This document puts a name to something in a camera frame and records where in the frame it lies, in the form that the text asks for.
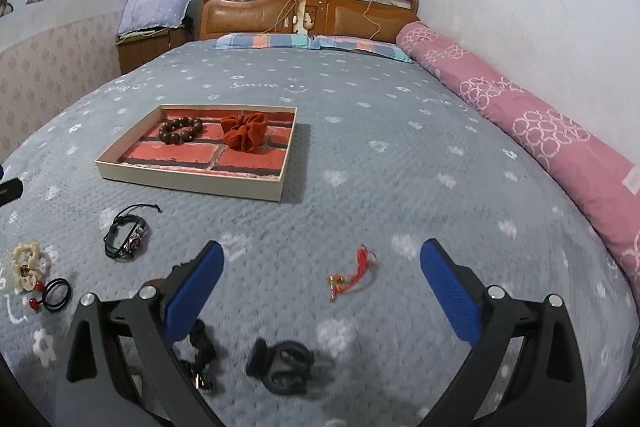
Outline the cream flower scrunchie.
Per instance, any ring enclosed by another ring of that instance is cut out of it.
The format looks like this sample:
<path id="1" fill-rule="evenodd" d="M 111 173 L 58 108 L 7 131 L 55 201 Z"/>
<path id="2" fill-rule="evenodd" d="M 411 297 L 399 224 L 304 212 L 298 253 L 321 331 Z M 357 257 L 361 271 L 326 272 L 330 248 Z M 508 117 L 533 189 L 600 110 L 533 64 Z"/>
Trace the cream flower scrunchie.
<path id="1" fill-rule="evenodd" d="M 18 293 L 41 291 L 44 285 L 44 264 L 37 241 L 18 244 L 10 254 L 13 285 Z"/>

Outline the black scrunchie with charm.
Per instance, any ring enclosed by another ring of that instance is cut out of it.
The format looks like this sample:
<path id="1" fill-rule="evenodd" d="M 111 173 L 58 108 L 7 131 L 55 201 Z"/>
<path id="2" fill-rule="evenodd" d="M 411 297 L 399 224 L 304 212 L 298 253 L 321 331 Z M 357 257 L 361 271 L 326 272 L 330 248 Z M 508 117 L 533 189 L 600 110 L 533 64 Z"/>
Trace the black scrunchie with charm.
<path id="1" fill-rule="evenodd" d="M 215 382 L 207 375 L 207 367 L 216 360 L 217 351 L 212 340 L 206 333 L 206 326 L 201 319 L 197 319 L 189 333 L 189 341 L 195 349 L 192 362 L 181 360 L 181 366 L 198 391 L 213 391 Z"/>

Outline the black hair claw clip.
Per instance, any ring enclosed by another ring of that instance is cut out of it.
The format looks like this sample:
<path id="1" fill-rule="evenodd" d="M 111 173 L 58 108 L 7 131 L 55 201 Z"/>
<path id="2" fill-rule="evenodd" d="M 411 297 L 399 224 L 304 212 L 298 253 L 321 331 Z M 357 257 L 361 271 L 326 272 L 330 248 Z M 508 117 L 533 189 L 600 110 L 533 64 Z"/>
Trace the black hair claw clip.
<path id="1" fill-rule="evenodd" d="M 314 354 L 303 343 L 285 340 L 268 346 L 264 338 L 257 338 L 245 373 L 274 395 L 304 395 L 313 366 Z"/>

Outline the beige jewelry tray red lining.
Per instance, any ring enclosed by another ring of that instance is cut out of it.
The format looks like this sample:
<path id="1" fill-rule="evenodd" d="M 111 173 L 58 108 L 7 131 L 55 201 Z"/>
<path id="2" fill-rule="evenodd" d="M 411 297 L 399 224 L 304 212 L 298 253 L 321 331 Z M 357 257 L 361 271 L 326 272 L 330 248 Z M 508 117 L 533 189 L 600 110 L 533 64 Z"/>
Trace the beige jewelry tray red lining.
<path id="1" fill-rule="evenodd" d="M 220 121 L 262 112 L 269 124 L 256 153 L 231 150 Z M 297 109 L 291 106 L 163 104 L 133 124 L 96 160 L 102 178 L 183 192 L 281 199 Z"/>

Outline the wooden nightstand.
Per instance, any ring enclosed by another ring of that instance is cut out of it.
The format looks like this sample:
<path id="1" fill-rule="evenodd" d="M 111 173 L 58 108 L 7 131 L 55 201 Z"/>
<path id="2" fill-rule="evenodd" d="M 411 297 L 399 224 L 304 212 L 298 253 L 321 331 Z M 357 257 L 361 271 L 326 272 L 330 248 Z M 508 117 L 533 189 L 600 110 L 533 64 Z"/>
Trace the wooden nightstand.
<path id="1" fill-rule="evenodd" d="M 120 72 L 127 74 L 164 53 L 192 41 L 185 27 L 163 28 L 116 40 Z"/>

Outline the pink rolled quilt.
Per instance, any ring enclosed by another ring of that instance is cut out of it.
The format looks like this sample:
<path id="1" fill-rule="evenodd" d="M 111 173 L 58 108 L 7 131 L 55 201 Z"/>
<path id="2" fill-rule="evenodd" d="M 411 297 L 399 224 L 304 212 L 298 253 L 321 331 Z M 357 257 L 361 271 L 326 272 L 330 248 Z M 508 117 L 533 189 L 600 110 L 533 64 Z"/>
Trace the pink rolled quilt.
<path id="1" fill-rule="evenodd" d="M 639 284 L 639 167 L 477 55 L 421 22 L 398 46 L 539 162 Z"/>

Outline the grey patterned bedspread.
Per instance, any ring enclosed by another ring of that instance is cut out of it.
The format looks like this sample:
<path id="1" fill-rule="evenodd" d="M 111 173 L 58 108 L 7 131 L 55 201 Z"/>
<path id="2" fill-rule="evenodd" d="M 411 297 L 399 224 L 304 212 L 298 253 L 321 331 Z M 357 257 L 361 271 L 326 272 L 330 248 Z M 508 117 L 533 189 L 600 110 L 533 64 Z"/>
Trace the grey patterned bedspread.
<path id="1" fill-rule="evenodd" d="M 107 147 L 180 103 L 295 107 L 279 202 L 102 179 Z M 24 193 L 1 211 L 2 255 L 37 241 L 75 297 L 130 297 L 221 243 L 224 274 L 202 317 L 219 353 L 206 399 L 227 425 L 424 418 L 469 351 L 420 269 L 432 237 L 515 298 L 564 299 L 590 418 L 626 379 L 638 315 L 623 272 L 538 162 L 416 64 L 192 42 L 86 95 L 4 170 Z M 246 375 L 257 338 L 314 354 L 304 395 Z"/>

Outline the lavender dotted cushion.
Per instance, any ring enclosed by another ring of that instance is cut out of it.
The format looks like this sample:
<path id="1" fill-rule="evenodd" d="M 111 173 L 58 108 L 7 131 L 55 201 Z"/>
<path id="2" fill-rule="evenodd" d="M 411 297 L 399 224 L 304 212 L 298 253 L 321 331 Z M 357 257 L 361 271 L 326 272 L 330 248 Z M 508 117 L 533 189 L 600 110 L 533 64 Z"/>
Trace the lavender dotted cushion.
<path id="1" fill-rule="evenodd" d="M 178 28 L 192 0 L 127 0 L 117 35 L 156 28 Z"/>

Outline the orange red scrunchie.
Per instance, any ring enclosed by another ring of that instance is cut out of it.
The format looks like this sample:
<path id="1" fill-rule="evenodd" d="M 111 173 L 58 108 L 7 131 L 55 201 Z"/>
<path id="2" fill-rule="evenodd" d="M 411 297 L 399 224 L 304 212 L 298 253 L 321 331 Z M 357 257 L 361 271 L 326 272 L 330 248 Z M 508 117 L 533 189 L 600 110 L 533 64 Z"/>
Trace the orange red scrunchie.
<path id="1" fill-rule="evenodd" d="M 231 150 L 256 153 L 264 142 L 268 115 L 262 112 L 239 113 L 220 121 L 222 139 Z"/>

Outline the left plaid pillow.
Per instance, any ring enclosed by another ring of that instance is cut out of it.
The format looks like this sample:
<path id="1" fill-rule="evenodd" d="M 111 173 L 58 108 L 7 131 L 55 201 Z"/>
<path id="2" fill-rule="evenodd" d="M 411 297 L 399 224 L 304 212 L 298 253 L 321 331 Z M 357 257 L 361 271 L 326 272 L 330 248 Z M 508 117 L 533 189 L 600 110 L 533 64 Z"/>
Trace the left plaid pillow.
<path id="1" fill-rule="evenodd" d="M 212 41 L 210 45 L 215 50 L 240 49 L 296 49 L 318 50 L 320 44 L 304 35 L 297 34 L 244 34 L 236 32 Z"/>

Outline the plaid pillow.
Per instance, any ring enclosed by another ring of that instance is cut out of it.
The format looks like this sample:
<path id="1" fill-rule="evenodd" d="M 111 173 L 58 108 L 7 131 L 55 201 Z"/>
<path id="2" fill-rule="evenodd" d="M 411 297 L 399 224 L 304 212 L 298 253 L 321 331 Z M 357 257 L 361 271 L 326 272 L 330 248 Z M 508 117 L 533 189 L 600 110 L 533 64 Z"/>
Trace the plaid pillow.
<path id="1" fill-rule="evenodd" d="M 320 44 L 304 35 L 297 34 L 244 34 L 236 32 L 212 41 L 210 45 L 215 50 L 240 49 L 296 49 L 318 50 Z"/>
<path id="2" fill-rule="evenodd" d="M 411 63 L 407 53 L 396 44 L 347 36 L 317 36 L 311 39 L 314 50 L 337 50 L 372 54 L 401 63 Z"/>

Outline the right plaid pillow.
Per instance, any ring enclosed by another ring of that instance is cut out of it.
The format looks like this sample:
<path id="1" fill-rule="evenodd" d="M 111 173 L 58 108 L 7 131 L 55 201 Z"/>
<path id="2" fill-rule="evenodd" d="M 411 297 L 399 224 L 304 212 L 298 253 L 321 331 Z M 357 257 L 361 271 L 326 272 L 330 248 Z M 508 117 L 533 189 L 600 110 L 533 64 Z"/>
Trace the right plaid pillow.
<path id="1" fill-rule="evenodd" d="M 407 53 L 396 44 L 347 36 L 317 36 L 311 39 L 314 50 L 337 50 L 372 54 L 401 63 L 411 63 Z"/>

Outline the wooden leather headboard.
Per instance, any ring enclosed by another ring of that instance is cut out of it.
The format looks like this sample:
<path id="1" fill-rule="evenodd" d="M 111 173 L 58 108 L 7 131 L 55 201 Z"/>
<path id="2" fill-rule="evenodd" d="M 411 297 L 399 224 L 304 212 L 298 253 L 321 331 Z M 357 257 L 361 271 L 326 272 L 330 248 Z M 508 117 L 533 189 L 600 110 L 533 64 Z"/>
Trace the wooden leather headboard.
<path id="1" fill-rule="evenodd" d="M 347 36 L 393 43 L 420 0 L 202 0 L 198 38 L 227 34 Z"/>

